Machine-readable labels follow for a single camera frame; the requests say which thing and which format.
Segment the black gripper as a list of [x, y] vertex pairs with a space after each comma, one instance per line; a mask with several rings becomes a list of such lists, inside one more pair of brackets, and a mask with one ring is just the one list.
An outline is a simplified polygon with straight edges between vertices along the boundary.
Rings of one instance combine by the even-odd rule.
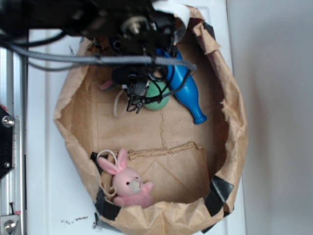
[[107, 39], [122, 55], [171, 50], [190, 20], [188, 7], [174, 0], [92, 0], [82, 11], [81, 34], [99, 43]]

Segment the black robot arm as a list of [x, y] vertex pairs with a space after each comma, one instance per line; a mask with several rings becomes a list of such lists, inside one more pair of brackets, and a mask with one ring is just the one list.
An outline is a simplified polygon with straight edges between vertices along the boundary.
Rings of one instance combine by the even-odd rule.
[[[156, 56], [184, 36], [187, 6], [173, 0], [3, 0], [0, 45], [33, 59], [82, 65], [174, 65]], [[64, 36], [116, 38], [118, 57], [63, 56], [29, 51]]]

